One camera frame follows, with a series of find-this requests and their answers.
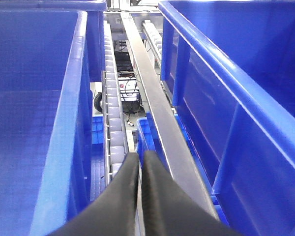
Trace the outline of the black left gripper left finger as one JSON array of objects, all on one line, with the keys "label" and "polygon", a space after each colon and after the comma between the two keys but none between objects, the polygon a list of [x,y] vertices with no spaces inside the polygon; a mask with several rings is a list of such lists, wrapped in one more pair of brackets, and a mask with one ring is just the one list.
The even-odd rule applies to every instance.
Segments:
[{"label": "black left gripper left finger", "polygon": [[127,154],[102,194],[51,236],[133,236],[139,178],[138,154]]}]

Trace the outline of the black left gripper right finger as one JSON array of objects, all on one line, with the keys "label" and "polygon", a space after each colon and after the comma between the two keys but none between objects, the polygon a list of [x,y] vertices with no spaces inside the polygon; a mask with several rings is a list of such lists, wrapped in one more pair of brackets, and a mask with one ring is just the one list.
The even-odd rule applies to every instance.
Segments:
[{"label": "black left gripper right finger", "polygon": [[147,236],[237,236],[197,205],[172,179],[155,151],[144,153],[142,207]]}]

